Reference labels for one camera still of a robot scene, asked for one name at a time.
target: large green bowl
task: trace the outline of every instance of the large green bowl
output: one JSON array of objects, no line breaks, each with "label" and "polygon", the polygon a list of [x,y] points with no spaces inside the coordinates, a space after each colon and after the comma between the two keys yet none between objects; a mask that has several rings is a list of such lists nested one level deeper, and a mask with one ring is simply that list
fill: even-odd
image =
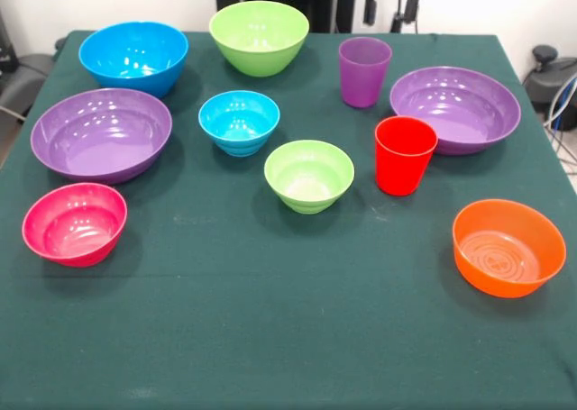
[{"label": "large green bowl", "polygon": [[328,142],[292,141],[269,155],[264,177],[292,210],[318,214],[352,184],[354,165],[344,151]]},{"label": "large green bowl", "polygon": [[256,0],[221,9],[208,28],[235,68],[251,77],[269,77],[298,54],[308,34],[308,19],[292,6]]}]

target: small blue bowl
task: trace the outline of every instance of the small blue bowl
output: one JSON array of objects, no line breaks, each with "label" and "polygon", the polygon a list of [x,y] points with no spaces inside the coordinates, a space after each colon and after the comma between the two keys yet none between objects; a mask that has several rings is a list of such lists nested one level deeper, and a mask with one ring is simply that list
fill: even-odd
[{"label": "small blue bowl", "polygon": [[101,87],[133,88],[165,96],[184,68],[188,39],[162,23],[120,23],[88,36],[80,63]]},{"label": "small blue bowl", "polygon": [[279,124],[280,110],[269,97],[247,90],[221,93],[198,112],[200,127],[231,156],[256,153]]}]

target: bowl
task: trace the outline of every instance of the bowl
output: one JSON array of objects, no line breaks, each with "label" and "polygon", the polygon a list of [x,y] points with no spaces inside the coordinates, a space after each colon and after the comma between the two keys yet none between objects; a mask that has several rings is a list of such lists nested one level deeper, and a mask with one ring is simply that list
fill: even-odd
[{"label": "bowl", "polygon": [[555,276],[565,263],[561,232],[527,205],[487,199],[463,208],[453,223],[457,268],[492,296],[522,297]]},{"label": "bowl", "polygon": [[297,56],[308,34],[308,19],[292,6],[255,0],[221,9],[208,29],[235,68],[252,77],[269,77]]},{"label": "bowl", "polygon": [[439,137],[435,152],[475,153],[509,136],[521,107],[502,84],[480,72],[449,66],[422,68],[401,77],[390,90],[397,114],[429,123]]},{"label": "bowl", "polygon": [[58,102],[32,128],[36,158],[76,181],[115,184],[158,158],[172,130],[169,109],[136,90],[101,88]]},{"label": "bowl", "polygon": [[226,153],[256,153],[279,124],[280,110],[269,97],[234,90],[208,99],[198,112],[200,127]]},{"label": "bowl", "polygon": [[264,177],[282,202],[300,214],[318,214],[332,205],[354,179],[354,165],[338,147],[299,140],[275,149]]},{"label": "bowl", "polygon": [[119,23],[88,36],[78,56],[101,87],[165,96],[182,72],[187,37],[167,24]]},{"label": "bowl", "polygon": [[97,183],[66,185],[34,203],[24,217],[22,236],[44,259],[85,268],[116,246],[126,216],[126,202],[115,189]]}]

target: orange bowl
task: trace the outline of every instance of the orange bowl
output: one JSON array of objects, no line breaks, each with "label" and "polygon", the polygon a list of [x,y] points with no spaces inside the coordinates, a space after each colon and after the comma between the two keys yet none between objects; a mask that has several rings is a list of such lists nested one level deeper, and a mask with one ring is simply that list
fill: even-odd
[{"label": "orange bowl", "polygon": [[467,205],[453,222],[457,268],[492,296],[522,297],[554,277],[566,257],[561,232],[520,203],[488,199]]}]

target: purple shallow bowl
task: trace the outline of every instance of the purple shallow bowl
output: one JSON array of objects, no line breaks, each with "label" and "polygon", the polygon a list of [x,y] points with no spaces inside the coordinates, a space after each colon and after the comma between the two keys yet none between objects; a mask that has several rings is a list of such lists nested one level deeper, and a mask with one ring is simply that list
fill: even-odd
[{"label": "purple shallow bowl", "polygon": [[171,130],[170,111],[157,98],[101,88],[46,111],[32,128],[31,144],[40,162],[64,177],[115,184],[147,169]]},{"label": "purple shallow bowl", "polygon": [[465,68],[422,68],[401,77],[390,90],[400,115],[429,123],[439,137],[435,153],[466,155],[503,140],[519,125],[521,107],[491,77]]}]

